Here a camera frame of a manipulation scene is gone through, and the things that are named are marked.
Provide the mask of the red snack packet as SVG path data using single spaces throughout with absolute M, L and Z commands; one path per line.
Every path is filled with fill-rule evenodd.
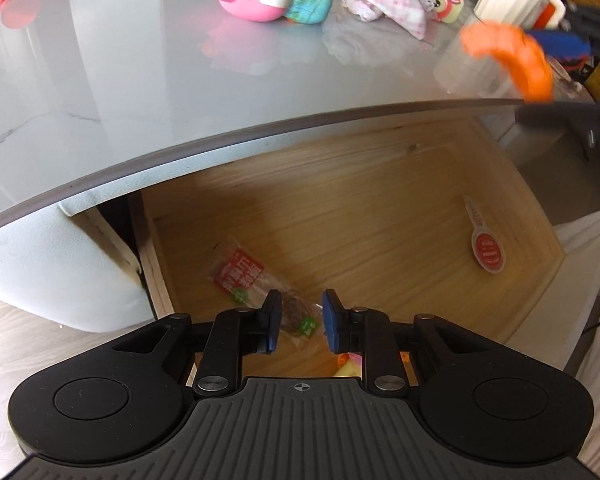
M 322 307 L 278 278 L 233 237 L 213 247 L 204 274 L 227 292 L 238 307 L 260 309 L 268 293 L 272 289 L 279 290 L 282 294 L 280 330 L 298 350 L 316 341 L 315 336 L 322 326 Z

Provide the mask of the orange pumpkin half shell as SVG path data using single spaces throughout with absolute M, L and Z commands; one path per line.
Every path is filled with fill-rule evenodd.
M 553 99 L 553 70 L 540 44 L 519 26 L 493 22 L 466 25 L 460 43 L 472 58 L 493 58 L 526 103 Z

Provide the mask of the wooden drawer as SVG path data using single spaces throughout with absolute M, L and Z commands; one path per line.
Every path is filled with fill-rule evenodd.
M 499 274 L 474 258 L 464 195 L 505 250 Z M 470 118 L 347 130 L 98 211 L 140 259 L 157 311 L 197 321 L 230 304 L 204 274 L 230 237 L 313 302 L 332 288 L 398 321 L 432 313 L 556 367 L 573 361 L 594 304 L 594 252 L 566 255 L 531 186 Z

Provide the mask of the teal squishy toy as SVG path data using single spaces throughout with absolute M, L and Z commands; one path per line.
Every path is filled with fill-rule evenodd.
M 328 17 L 334 0 L 291 0 L 285 18 L 297 24 L 316 25 Z

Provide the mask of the white marble-top cabinet table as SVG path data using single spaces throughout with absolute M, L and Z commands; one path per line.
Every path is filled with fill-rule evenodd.
M 147 321 L 140 265 L 101 203 L 355 122 L 509 110 L 505 70 L 335 3 L 251 23 L 216 0 L 0 6 L 0 301 L 86 332 Z

